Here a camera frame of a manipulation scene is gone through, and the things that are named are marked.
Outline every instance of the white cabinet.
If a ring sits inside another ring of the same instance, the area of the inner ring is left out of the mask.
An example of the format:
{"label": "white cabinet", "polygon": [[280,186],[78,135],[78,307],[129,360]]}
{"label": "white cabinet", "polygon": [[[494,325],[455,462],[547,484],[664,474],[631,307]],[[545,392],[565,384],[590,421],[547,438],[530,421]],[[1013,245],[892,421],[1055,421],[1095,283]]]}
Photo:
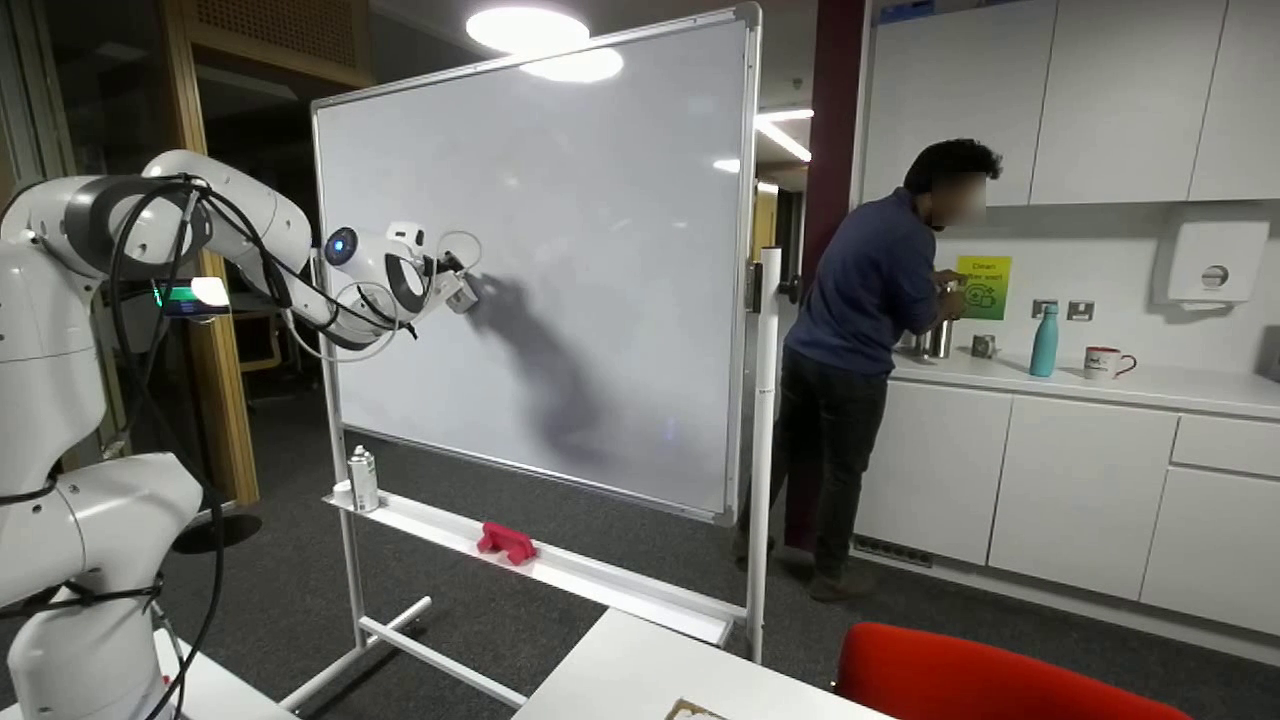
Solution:
{"label": "white cabinet", "polygon": [[1280,632],[1280,481],[1170,468],[1145,602]]}
{"label": "white cabinet", "polygon": [[1217,52],[1193,199],[1280,194],[1280,2],[1231,0]]}
{"label": "white cabinet", "polygon": [[1004,392],[892,378],[857,534],[986,562],[1010,407]]}
{"label": "white cabinet", "polygon": [[860,194],[900,186],[916,153],[971,135],[1004,156],[982,202],[1023,202],[1032,184],[1055,0],[941,10],[874,35]]}
{"label": "white cabinet", "polygon": [[1016,399],[991,569],[1141,594],[1175,414]]}
{"label": "white cabinet", "polygon": [[1183,199],[1222,19],[1224,0],[1064,0],[1032,202]]}

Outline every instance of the red chair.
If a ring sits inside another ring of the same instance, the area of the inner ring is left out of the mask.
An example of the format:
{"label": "red chair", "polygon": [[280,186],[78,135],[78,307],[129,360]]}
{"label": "red chair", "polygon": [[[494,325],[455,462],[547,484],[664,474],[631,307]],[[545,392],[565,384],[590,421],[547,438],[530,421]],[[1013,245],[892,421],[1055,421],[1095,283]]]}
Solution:
{"label": "red chair", "polygon": [[836,693],[896,720],[1188,720],[1010,646],[892,624],[845,632]]}

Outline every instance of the table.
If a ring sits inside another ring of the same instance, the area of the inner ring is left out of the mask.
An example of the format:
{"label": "table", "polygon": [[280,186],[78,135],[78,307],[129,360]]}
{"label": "table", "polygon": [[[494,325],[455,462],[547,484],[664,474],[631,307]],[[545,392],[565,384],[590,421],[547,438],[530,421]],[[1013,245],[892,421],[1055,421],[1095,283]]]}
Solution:
{"label": "table", "polygon": [[887,720],[826,688],[608,608],[518,720]]}
{"label": "table", "polygon": [[[176,677],[176,657],[169,632],[157,632],[161,673]],[[196,657],[188,668],[188,695],[186,695],[188,720],[298,720],[276,700],[245,684],[242,677],[224,673],[215,661]]]}

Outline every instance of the drawer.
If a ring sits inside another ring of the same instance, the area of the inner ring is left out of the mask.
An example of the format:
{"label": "drawer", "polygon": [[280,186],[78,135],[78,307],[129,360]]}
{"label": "drawer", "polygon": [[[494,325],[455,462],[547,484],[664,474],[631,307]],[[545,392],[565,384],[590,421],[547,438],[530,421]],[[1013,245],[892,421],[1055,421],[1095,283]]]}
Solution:
{"label": "drawer", "polygon": [[1280,425],[1183,414],[1173,462],[1280,474]]}

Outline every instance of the man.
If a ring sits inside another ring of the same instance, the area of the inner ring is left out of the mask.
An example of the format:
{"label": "man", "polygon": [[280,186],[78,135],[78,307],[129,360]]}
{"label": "man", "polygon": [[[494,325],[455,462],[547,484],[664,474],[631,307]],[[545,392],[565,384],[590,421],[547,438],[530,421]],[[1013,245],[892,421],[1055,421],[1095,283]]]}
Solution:
{"label": "man", "polygon": [[906,186],[860,202],[836,229],[809,280],[783,360],[783,468],[792,500],[814,494],[814,594],[839,598],[860,474],[878,447],[892,342],[962,314],[962,297],[941,292],[936,237],[1000,156],[978,140],[943,140],[916,156]]}

